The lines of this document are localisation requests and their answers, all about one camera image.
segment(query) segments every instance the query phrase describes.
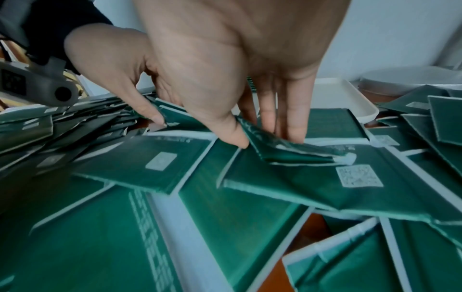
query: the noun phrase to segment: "finger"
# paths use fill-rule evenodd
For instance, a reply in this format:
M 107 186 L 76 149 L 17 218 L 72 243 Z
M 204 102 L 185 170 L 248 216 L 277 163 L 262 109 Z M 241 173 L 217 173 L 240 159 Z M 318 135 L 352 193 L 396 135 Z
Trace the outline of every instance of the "finger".
M 137 113 L 151 119 L 156 124 L 164 124 L 164 117 L 160 112 L 142 96 L 129 78 L 118 83 L 120 86 L 113 91 L 121 100 L 125 101 Z
M 251 122 L 252 124 L 257 124 L 257 113 L 255 111 L 252 90 L 248 84 L 245 85 L 244 92 L 237 102 L 237 106 L 241 110 L 241 115 L 244 119 Z
M 278 137 L 287 139 L 287 90 L 286 81 L 279 77 L 274 79 L 274 87 L 277 92 L 278 109 L 276 118 L 275 134 Z
M 304 79 L 287 81 L 287 138 L 303 143 L 308 129 L 316 74 Z
M 207 117 L 195 115 L 186 110 L 207 128 L 209 128 L 220 140 L 225 143 L 236 145 L 240 148 L 247 148 L 249 146 L 249 139 L 242 130 L 241 124 L 236 120 L 236 117 L 230 112 L 220 117 Z
M 252 78 L 257 89 L 258 103 L 260 105 L 261 127 L 274 133 L 276 127 L 276 94 L 273 87 L 272 75 L 263 75 Z

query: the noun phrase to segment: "wooden table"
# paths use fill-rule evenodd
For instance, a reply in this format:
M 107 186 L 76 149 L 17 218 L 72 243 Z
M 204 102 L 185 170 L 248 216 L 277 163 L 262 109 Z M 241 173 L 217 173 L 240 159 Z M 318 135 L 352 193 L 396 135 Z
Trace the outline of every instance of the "wooden table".
M 390 102 L 397 97 L 390 97 L 385 95 L 379 95 L 370 93 L 367 91 L 361 91 L 361 93 L 372 102 Z M 380 113 L 377 118 L 384 117 L 386 114 Z M 374 120 L 365 125 L 366 127 L 376 127 L 377 122 Z M 294 241 L 289 246 L 286 253 L 291 252 L 307 246 L 309 244 L 324 240 L 332 236 L 329 228 L 327 227 L 324 218 L 319 214 L 311 214 L 308 220 L 305 222 Z M 276 264 L 270 275 L 267 277 L 263 285 L 258 290 L 259 292 L 293 292 L 294 289 L 289 283 L 287 274 L 285 273 L 282 261 Z

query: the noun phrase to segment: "person's left hand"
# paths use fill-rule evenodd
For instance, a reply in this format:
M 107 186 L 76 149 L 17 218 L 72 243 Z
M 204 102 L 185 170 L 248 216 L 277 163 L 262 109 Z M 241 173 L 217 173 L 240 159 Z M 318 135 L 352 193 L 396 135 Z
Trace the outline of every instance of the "person's left hand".
M 106 24 L 85 25 L 67 36 L 64 49 L 83 76 L 156 124 L 163 124 L 164 117 L 136 89 L 143 72 L 152 77 L 161 99 L 180 105 L 157 73 L 157 62 L 145 33 Z

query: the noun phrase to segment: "qr code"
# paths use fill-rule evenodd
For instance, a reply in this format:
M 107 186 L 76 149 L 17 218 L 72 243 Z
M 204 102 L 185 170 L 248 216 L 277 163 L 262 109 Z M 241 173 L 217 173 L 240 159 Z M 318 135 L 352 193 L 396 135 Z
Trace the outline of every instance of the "qr code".
M 429 110 L 430 109 L 430 105 L 426 102 L 411 102 L 409 104 L 407 104 L 406 106 L 408 107 L 413 107 L 413 108 L 416 108 L 416 109 L 421 109 L 421 110 Z
M 344 188 L 384 187 L 368 164 L 338 166 L 335 169 Z
M 399 143 L 396 142 L 392 137 L 389 135 L 375 135 L 377 140 L 387 146 L 399 146 Z

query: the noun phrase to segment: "black sleeve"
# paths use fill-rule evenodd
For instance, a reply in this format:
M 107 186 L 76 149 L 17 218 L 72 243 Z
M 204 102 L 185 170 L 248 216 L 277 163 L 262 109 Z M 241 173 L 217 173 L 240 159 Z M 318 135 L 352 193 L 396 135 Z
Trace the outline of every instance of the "black sleeve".
M 66 68 L 76 73 L 64 51 L 64 39 L 80 26 L 112 24 L 89 0 L 37 0 L 22 28 L 29 40 L 27 53 L 40 64 L 50 56 L 66 61 Z

